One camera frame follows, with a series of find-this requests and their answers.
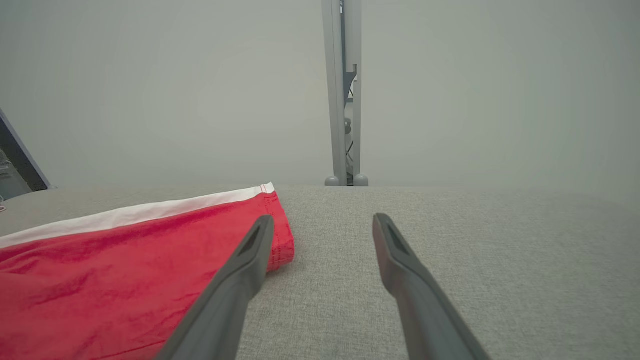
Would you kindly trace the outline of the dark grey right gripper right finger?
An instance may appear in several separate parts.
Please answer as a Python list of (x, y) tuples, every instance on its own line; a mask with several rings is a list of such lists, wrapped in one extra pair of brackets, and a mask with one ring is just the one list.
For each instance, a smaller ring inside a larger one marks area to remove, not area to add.
[(382, 284), (397, 302), (409, 360), (490, 360), (393, 219), (375, 214), (372, 235)]

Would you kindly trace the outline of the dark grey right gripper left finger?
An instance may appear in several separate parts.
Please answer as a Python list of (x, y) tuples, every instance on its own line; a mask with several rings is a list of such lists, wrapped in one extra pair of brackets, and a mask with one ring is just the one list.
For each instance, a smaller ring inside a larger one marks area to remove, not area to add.
[(236, 359), (249, 303), (265, 282), (273, 239), (273, 217), (259, 216), (155, 360)]

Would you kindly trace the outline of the pile of red jerseys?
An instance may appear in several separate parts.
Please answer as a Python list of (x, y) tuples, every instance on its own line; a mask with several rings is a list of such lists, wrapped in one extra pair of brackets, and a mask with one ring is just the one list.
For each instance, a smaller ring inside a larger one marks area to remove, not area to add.
[(0, 360), (153, 358), (262, 215), (276, 271), (295, 240), (272, 183), (3, 235)]

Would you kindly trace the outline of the dark framed panel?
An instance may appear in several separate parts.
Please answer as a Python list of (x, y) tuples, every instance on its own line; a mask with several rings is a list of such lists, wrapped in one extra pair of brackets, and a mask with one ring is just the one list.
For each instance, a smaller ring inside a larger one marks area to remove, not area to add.
[(52, 188), (53, 185), (0, 109), (0, 202)]

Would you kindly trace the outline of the grey metal partition post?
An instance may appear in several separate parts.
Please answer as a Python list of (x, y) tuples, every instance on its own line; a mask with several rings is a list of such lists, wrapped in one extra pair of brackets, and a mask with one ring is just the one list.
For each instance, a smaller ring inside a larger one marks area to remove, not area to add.
[(333, 175), (326, 186), (367, 187), (361, 171), (363, 0), (321, 0)]

